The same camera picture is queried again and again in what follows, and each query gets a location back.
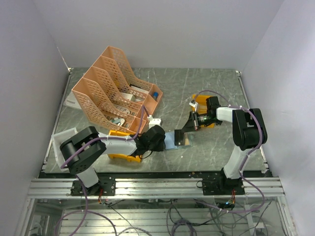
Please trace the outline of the black credit card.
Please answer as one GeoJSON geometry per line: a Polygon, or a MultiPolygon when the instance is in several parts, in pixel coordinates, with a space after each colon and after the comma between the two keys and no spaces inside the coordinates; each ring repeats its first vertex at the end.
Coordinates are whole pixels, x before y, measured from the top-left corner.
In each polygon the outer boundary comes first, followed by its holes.
{"type": "Polygon", "coordinates": [[[181,129],[174,130],[174,145],[184,146],[185,145],[185,132],[181,129]]]}

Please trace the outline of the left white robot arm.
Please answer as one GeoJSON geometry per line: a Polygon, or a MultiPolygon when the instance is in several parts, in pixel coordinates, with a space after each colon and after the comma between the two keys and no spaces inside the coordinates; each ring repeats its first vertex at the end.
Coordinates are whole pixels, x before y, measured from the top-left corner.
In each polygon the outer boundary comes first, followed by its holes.
{"type": "Polygon", "coordinates": [[[60,169],[67,169],[70,174],[77,177],[72,184],[72,196],[84,193],[113,196],[115,182],[98,177],[92,167],[94,162],[103,154],[140,162],[147,152],[163,151],[164,140],[165,131],[159,125],[149,128],[143,134],[135,135],[103,135],[98,133],[95,127],[89,126],[59,144],[56,160],[60,169]]]}

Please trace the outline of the wood pattern credit card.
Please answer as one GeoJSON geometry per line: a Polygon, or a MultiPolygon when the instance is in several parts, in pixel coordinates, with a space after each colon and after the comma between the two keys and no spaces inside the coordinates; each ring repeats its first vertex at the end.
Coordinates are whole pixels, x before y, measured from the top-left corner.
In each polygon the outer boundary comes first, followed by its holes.
{"type": "Polygon", "coordinates": [[[191,146],[191,138],[189,133],[185,133],[185,146],[191,146]]]}

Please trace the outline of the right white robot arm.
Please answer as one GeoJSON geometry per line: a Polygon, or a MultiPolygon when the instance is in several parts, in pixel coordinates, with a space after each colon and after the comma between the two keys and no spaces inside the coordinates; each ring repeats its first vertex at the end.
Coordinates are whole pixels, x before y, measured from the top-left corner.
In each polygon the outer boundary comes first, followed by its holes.
{"type": "Polygon", "coordinates": [[[216,96],[205,99],[207,110],[200,114],[197,111],[196,99],[190,102],[193,111],[182,129],[175,130],[174,144],[185,144],[185,133],[197,131],[203,126],[220,125],[223,122],[232,124],[234,148],[227,164],[220,171],[220,178],[213,184],[217,190],[226,195],[241,186],[242,174],[249,160],[249,155],[267,141],[267,131],[258,108],[246,109],[231,105],[221,106],[216,96]]]}

